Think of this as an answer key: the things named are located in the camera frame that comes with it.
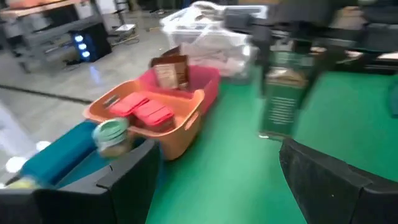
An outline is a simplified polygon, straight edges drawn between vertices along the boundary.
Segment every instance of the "orange basket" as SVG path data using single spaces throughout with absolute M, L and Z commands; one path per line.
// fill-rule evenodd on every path
M 137 91 L 148 97 L 148 99 L 156 100 L 172 109 L 175 114 L 176 128 L 166 133 L 155 133 L 130 126 L 129 131 L 147 138 L 158 139 L 162 143 L 164 156 L 167 160 L 180 157 L 200 130 L 201 104 L 205 97 L 203 90 L 195 91 L 192 98 L 186 99 L 148 91 L 138 80 L 127 81 L 113 88 L 89 105 L 83 115 L 97 123 L 115 118 L 115 115 L 111 114 L 106 107 L 110 99 L 115 98 L 115 96 L 121 99 Z

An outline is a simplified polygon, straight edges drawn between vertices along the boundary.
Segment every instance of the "red container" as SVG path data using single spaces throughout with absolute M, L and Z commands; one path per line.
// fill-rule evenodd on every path
M 153 69 L 146 71 L 139 78 L 139 81 L 150 91 L 188 99 L 192 98 L 195 90 L 203 90 L 205 99 L 202 104 L 202 113 L 205 114 L 217 98 L 220 71 L 216 68 L 190 65 L 189 75 L 189 91 L 161 89 L 157 84 L 156 74 Z
M 110 106 L 109 111 L 122 118 L 130 120 L 134 124 L 135 117 L 133 112 L 140 106 L 149 102 L 149 99 L 139 93 L 131 93 L 127 97 L 119 100 L 117 103 Z
M 138 127 L 150 131 L 161 133 L 175 127 L 174 113 L 154 100 L 139 107 L 135 110 L 134 115 L 139 120 Z

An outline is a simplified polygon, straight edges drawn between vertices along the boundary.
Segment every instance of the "blue light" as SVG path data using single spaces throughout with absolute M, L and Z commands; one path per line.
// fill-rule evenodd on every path
M 85 50 L 87 48 L 87 45 L 85 44 L 79 44 L 79 49 L 80 50 Z
M 89 53 L 88 51 L 85 51 L 85 52 L 81 53 L 81 56 L 83 56 L 83 57 L 89 57 L 89 56 L 90 56 L 90 53 Z
M 81 36 L 81 35 L 77 35 L 76 37 L 75 37 L 75 41 L 76 42 L 81 42 L 83 40 L 83 37 Z

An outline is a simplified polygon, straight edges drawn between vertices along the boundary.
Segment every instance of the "concrete floor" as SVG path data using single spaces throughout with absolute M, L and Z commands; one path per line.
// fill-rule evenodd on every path
M 157 21 L 146 21 L 155 26 Z M 0 52 L 0 84 L 95 100 L 123 81 L 147 70 L 149 60 L 169 47 L 159 30 L 138 30 L 139 43 L 119 45 L 113 53 L 94 63 L 51 77 L 45 72 L 25 74 L 8 52 Z M 35 141 L 54 141 L 84 119 L 85 105 L 0 89 L 0 100 Z

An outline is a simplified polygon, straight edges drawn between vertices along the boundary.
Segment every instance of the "green tabletop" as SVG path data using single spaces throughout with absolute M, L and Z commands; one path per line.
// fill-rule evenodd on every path
M 398 181 L 398 120 L 387 109 L 392 77 L 324 75 L 294 138 Z M 257 85 L 222 84 L 194 145 L 167 164 L 149 224 L 302 224 L 279 165 L 280 142 L 257 135 L 264 100 Z

